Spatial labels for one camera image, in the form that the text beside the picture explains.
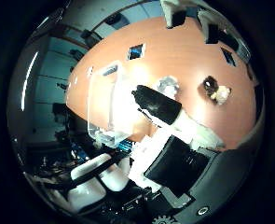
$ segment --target small object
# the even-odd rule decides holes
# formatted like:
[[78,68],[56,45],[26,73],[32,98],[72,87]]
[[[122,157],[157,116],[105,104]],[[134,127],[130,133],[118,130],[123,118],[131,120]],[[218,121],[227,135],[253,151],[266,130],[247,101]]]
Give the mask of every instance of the small object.
[[206,94],[218,105],[222,105],[231,94],[232,89],[226,86],[219,86],[217,81],[211,77],[206,77],[203,82],[204,90],[206,90]]
[[158,216],[156,217],[153,222],[153,224],[179,224],[179,222],[176,222],[173,218],[171,217],[166,217],[166,216]]
[[210,210],[210,208],[209,208],[208,206],[204,206],[204,207],[202,207],[202,208],[197,212],[197,215],[203,216],[203,215],[206,214],[209,210]]
[[207,76],[203,80],[202,84],[204,90],[206,90],[206,94],[210,97],[219,89],[218,82],[211,76]]

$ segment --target orange table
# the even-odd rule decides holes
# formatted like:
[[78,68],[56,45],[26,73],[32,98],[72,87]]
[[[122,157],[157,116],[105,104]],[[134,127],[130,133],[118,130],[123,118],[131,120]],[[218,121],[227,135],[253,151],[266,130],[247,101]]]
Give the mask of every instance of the orange table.
[[[139,44],[145,44],[144,57],[128,61],[129,49]],[[221,47],[232,52],[236,66],[226,62]],[[227,148],[234,148],[254,127],[254,83],[245,63],[223,43],[205,44],[193,19],[187,18],[183,26],[171,30],[165,28],[161,17],[132,23],[102,40],[77,64],[69,78],[66,104],[82,119],[105,129],[109,120],[109,90],[116,75],[93,78],[92,99],[97,103],[89,109],[88,116],[89,83],[95,72],[114,61],[121,62],[132,82],[148,87],[161,77],[176,77],[180,87],[176,100],[189,116],[212,128]],[[207,76],[232,88],[225,104],[214,105],[205,95],[201,82]],[[136,120],[131,140],[140,141],[145,134],[152,134],[154,128],[146,118],[133,119]]]

